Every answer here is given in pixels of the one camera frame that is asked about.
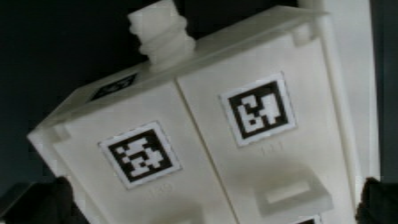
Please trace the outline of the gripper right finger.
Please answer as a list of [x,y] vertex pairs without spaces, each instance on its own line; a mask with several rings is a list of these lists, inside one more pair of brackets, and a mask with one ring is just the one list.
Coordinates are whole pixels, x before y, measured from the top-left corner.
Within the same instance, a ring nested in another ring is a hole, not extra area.
[[398,183],[365,179],[355,211],[357,224],[398,224]]

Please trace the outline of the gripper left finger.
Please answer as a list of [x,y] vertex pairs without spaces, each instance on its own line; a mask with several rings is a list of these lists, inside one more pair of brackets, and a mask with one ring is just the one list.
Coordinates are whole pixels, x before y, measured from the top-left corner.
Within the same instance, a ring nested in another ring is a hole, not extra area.
[[63,177],[8,188],[0,196],[0,224],[88,224]]

